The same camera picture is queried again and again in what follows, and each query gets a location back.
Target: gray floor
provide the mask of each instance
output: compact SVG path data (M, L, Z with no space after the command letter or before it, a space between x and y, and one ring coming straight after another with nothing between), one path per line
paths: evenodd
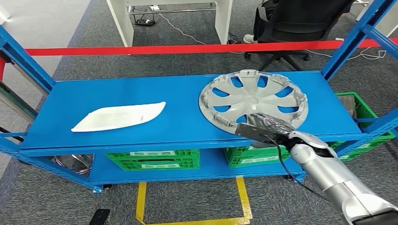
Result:
M235 1L230 32L240 38L251 32L253 11L259 1ZM344 15L330 34L343 38L355 24L361 6ZM214 13L167 14L187 34L205 43L217 43ZM161 18L153 27L136 27L134 45L195 44L172 29ZM73 46L122 45L105 0L91 1L72 40ZM318 51L332 54L332 50ZM184 54L148 56L63 57L54 73L56 80L140 77L154 75L219 74L258 68L267 55L244 60L240 54ZM297 62L304 69L320 69L328 58L311 55L311 61ZM194 63L188 67L187 62ZM291 68L273 63L269 71ZM383 115L398 105L398 65L389 55L382 60L357 58L348 61L332 79L336 92L356 91ZM377 194L398 204L398 143L390 142L348 163L348 166ZM245 179L253 211L253 225L341 224L337 213L321 199L281 177ZM306 184L314 187L310 181ZM100 195L29 166L22 166L15 189L0 212L1 224L88 224L97 208L111 209L110 225L139 224L134 219L137 185L117 185ZM241 217L243 215L234 179L150 183L145 203L147 223Z

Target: blue metal shelf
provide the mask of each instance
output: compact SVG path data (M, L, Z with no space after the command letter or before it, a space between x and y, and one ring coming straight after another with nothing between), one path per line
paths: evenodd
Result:
M365 135L318 71L280 74L290 78L307 94L308 117L299 130L319 135L326 141L358 140ZM46 156L249 145L252 140L213 126L199 110L200 92L217 76L57 82L21 146L22 153ZM73 133L70 130L98 108L161 101L166 101L163 112L144 124L99 132ZM76 146L81 151L71 149Z
M198 170L155 170L123 171L103 154L95 156L89 182L92 184L135 183L140 181L204 180L214 178L235 178L236 176L277 176L286 175L280 163L254 165L248 167L228 167L227 160L220 149L200 150L200 169ZM285 162L292 174L302 174L301 167L292 159Z
M398 57L397 45L375 30L377 23L396 1L374 1L321 71L278 72L290 78L307 94L309 113L299 130L317 135L324 141L346 141L336 149L338 155L346 154L398 126L396 108L361 132L327 83L366 36L374 38L391 55ZM287 174L280 164L228 168L224 155L215 148L245 146L252 140L226 133L202 116L198 106L199 94L218 75L54 82L2 27L0 50L9 57L6 61L15 63L45 93L49 92L21 146L6 137L25 133L0 134L2 153L96 193L101 192L102 185L108 183ZM161 101L167 102L164 111L148 123L100 132L70 131L87 113L98 108ZM201 169L125 172L104 155L106 152L188 148L202 149ZM44 157L71 154L95 154L89 178ZM286 164L298 179L305 176L305 172L291 159Z

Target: red rope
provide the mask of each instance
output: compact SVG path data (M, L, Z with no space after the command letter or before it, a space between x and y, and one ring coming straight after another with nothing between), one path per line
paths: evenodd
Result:
M3 81L4 75L4 67L6 66L6 62L2 57L0 57L0 81Z
M392 38L398 44L398 38ZM241 45L156 45L134 47L86 47L86 48L31 48L26 51L31 56L59 56L59 55L152 55L152 54L188 54L188 53L227 53L227 52L261 52L261 51L288 51L305 49L337 49L342 41L307 41ZM360 48L379 47L371 40L366 39Z

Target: green plastic crate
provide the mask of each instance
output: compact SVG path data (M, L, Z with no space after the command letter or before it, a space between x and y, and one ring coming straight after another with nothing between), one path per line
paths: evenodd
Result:
M282 160L285 161L290 155L284 146L280 147ZM279 163L277 147L263 149L255 149L253 147L225 148L224 153L230 168Z
M344 92L344 93L337 93L336 95L341 96L341 95L353 95L355 98L355 109L356 109L356 114L358 119L362 118L377 118L377 115L369 108L369 106L359 97L359 95L356 92ZM372 124L371 122L361 122L358 123L360 128L366 128ZM368 151L372 150L373 148L389 141L390 139L395 138L395 135L389 131L379 137L376 137L375 139L371 140L369 143L363 144L354 151L350 152L349 154L345 156L341 156L340 159L343 162L348 162L364 153L367 153ZM344 142L331 142L329 143L329 146L331 148L335 148L339 145L341 145Z
M200 157L109 157L124 171L199 169Z
M171 151L135 151L122 153L107 153L109 157L199 157L199 149L171 150Z

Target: yellow floor tape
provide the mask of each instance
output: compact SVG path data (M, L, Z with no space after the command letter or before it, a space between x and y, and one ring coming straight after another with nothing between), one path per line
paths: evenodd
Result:
M239 192L240 202L242 203L242 210L244 217L227 218L227 219L210 219L200 221L174 222L162 224L148 224L148 225L247 225L250 224L250 219L253 219L252 210L250 209L249 197L247 196L245 181L243 177L236 177L237 189ZM146 182L140 182L137 193L136 219L143 225L144 210L145 210L145 196L146 196Z

